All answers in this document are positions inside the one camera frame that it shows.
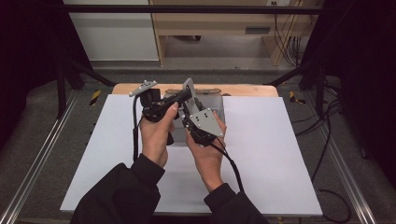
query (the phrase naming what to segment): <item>black pole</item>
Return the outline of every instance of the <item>black pole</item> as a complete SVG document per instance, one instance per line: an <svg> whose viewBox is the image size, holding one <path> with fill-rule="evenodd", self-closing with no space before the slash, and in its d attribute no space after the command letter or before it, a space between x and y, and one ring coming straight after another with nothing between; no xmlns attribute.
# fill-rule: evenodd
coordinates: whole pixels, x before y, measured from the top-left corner
<svg viewBox="0 0 396 224"><path fill-rule="evenodd" d="M74 13L211 13L211 14L296 14L332 15L342 8L326 7L245 7L171 5L43 5L43 9Z"/></svg>
<svg viewBox="0 0 396 224"><path fill-rule="evenodd" d="M316 110L321 119L324 119L324 113L323 113L324 77L325 77L324 68L323 66L320 66L317 74Z"/></svg>
<svg viewBox="0 0 396 224"><path fill-rule="evenodd" d="M270 83L264 83L262 85L270 85L270 86L276 87L276 86L282 84L283 82L291 79L292 77L304 74L307 69L310 69L311 65L312 65L312 63L310 61L306 62L306 63L302 64L301 66L296 67L293 70L289 71L286 75L283 75L282 77L277 78L276 80L274 80Z"/></svg>
<svg viewBox="0 0 396 224"><path fill-rule="evenodd" d="M58 85L58 116L59 119L66 110L66 93L64 89L64 71L62 64L56 67L56 83Z"/></svg>
<svg viewBox="0 0 396 224"><path fill-rule="evenodd" d="M70 63L71 66L73 66L78 71L80 71L90 77L93 77L94 79L102 82L103 84L107 85L108 87L114 87L115 85L117 85L117 83L110 81L105 77L100 76L95 71L91 70L90 68L87 68L86 66L84 66L74 60L68 60L68 62Z"/></svg>

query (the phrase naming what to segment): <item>person's right hand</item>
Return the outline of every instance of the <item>person's right hand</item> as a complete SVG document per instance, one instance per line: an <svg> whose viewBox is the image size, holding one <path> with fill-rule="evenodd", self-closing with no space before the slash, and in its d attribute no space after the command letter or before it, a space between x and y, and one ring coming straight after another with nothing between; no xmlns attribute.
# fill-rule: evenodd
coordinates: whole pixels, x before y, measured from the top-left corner
<svg viewBox="0 0 396 224"><path fill-rule="evenodd" d="M219 138L219 140L225 146L224 136L227 126L221 121L216 112L213 112L213 114L221 128L221 131L223 132L223 137ZM195 166L197 167L197 170L201 175L207 190L211 192L224 183L220 174L221 160L223 155L211 146L198 146L192 139L191 134L187 131L187 129L186 136L186 143L192 153L192 156L194 157ZM220 149L224 149L219 143L219 140L215 139L215 141L213 141L213 145Z"/></svg>

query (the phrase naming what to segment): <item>person's left hand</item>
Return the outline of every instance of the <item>person's left hand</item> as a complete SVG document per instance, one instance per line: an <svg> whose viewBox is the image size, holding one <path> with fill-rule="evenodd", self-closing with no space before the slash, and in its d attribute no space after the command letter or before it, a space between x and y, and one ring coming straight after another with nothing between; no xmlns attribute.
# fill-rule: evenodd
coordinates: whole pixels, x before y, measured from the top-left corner
<svg viewBox="0 0 396 224"><path fill-rule="evenodd" d="M162 168L168 160L166 141L168 139L168 133L175 129L173 120L177 115L177 110L178 104L175 102L168 108L165 116L157 123L152 123L144 118L140 122L143 144L142 153Z"/></svg>

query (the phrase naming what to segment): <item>white cabinet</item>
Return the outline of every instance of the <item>white cabinet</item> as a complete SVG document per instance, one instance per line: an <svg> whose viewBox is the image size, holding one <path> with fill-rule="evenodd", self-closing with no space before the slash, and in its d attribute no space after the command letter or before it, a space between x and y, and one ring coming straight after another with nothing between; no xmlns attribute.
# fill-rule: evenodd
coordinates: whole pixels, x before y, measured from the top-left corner
<svg viewBox="0 0 396 224"><path fill-rule="evenodd" d="M147 0L64 0L65 4L148 5ZM70 13L90 61L158 61L151 16Z"/></svg>

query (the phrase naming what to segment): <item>hand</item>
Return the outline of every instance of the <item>hand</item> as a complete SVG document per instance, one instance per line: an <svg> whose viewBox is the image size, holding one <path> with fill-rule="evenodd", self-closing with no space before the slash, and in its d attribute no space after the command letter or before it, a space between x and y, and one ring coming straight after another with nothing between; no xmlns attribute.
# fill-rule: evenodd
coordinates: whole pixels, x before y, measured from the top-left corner
<svg viewBox="0 0 396 224"><path fill-rule="evenodd" d="M162 168L168 160L166 140L168 139L168 133L175 129L173 120L177 115L177 110L178 104L175 102L168 108L165 116L160 121L152 123L142 118L140 122L143 144L142 153Z"/></svg>
<svg viewBox="0 0 396 224"><path fill-rule="evenodd" d="M227 126L221 121L217 113L213 112L213 114L221 128L221 131L223 132L223 137L219 138L219 140L225 146L224 136ZM211 192L224 183L220 174L222 154L211 146L199 147L194 142L187 129L186 135L186 143L192 153L192 156L194 157L195 166L197 167L197 170L201 175L207 190ZM222 145L219 143L219 140L215 139L215 141L213 141L213 145L223 149Z"/></svg>

